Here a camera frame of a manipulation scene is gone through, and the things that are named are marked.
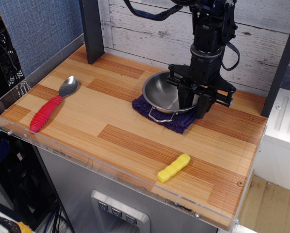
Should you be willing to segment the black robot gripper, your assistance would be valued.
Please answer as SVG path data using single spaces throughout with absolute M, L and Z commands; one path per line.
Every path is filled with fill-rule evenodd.
M 193 52 L 189 65 L 170 64 L 168 82 L 177 85 L 180 109 L 197 105 L 196 119 L 202 119 L 214 103 L 231 106 L 236 88 L 222 78 L 223 52 Z

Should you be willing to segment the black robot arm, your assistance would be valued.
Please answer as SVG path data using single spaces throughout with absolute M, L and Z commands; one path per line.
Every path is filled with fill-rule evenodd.
M 223 56 L 235 38 L 234 0 L 176 0 L 179 7 L 188 6 L 192 13 L 194 40 L 190 65 L 169 65 L 168 82 L 178 89 L 180 109 L 193 106 L 195 96 L 196 119 L 202 119 L 214 103 L 229 107 L 236 88 L 222 78 Z

